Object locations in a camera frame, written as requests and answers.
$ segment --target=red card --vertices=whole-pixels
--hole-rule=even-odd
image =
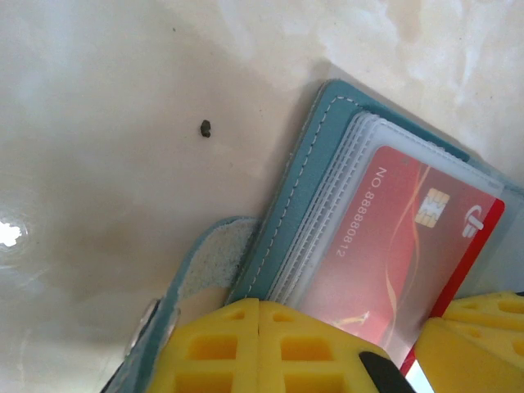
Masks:
[[[496,201],[380,147],[301,310],[381,345],[400,365],[472,239],[498,222],[484,223]],[[455,283],[470,266],[460,278],[454,275]]]

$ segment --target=white stitching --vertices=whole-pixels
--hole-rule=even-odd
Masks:
[[[264,267],[264,264],[265,264],[265,261],[269,255],[269,252],[271,250],[271,247],[273,246],[273,242],[275,240],[275,237],[277,236],[278,234],[278,230],[280,229],[280,226],[282,225],[282,221],[283,219],[286,217],[286,213],[287,213],[287,208],[289,207],[289,204],[291,203],[291,198],[293,197],[293,193],[295,192],[295,188],[298,187],[298,184],[300,182],[300,176],[302,176],[302,174],[304,173],[304,168],[305,166],[307,165],[308,163],[308,159],[309,159],[309,155],[311,154],[311,152],[313,151],[313,147],[314,147],[314,144],[317,142],[317,136],[318,136],[318,133],[320,133],[320,130],[322,129],[322,125],[324,124],[324,122],[326,121],[326,117],[328,116],[328,112],[331,110],[331,107],[332,107],[332,104],[334,104],[337,100],[346,100],[348,102],[351,102],[352,104],[356,105],[357,107],[360,107],[361,106],[359,104],[357,104],[355,101],[353,101],[351,98],[348,98],[348,97],[343,97],[343,96],[336,96],[335,98],[333,98],[331,100],[331,102],[329,103],[329,105],[327,106],[326,110],[324,111],[324,115],[322,117],[322,119],[320,120],[320,122],[318,123],[318,128],[317,128],[317,132],[314,134],[314,138],[313,138],[313,141],[311,142],[311,144],[309,145],[309,150],[308,150],[308,153],[305,155],[305,159],[304,159],[304,162],[302,163],[302,166],[300,168],[300,173],[298,174],[297,178],[296,178],[296,181],[295,181],[295,185],[293,186],[293,188],[291,189],[291,192],[289,194],[289,196],[287,197],[287,203],[286,203],[286,206],[284,207],[284,211],[282,212],[282,215],[280,216],[280,220],[278,221],[278,225],[277,227],[275,228],[275,233],[273,234],[273,237],[271,237],[271,241],[268,245],[268,248],[265,252],[265,256],[264,258],[262,258],[262,260],[260,261],[260,265],[259,265],[259,268],[257,269],[256,271],[256,275],[253,277],[253,282],[250,284],[248,290],[247,290],[247,293],[246,295],[244,296],[244,299],[248,297],[248,295],[251,293],[251,290],[253,289],[253,285],[255,285],[255,282],[256,282],[256,279],[259,277],[260,275],[260,270]],[[231,294],[229,296],[229,298],[231,298],[231,295],[233,294],[233,292],[237,289],[237,285],[238,285],[238,282],[240,280],[238,280],[236,282],[236,285],[235,287],[231,290]]]

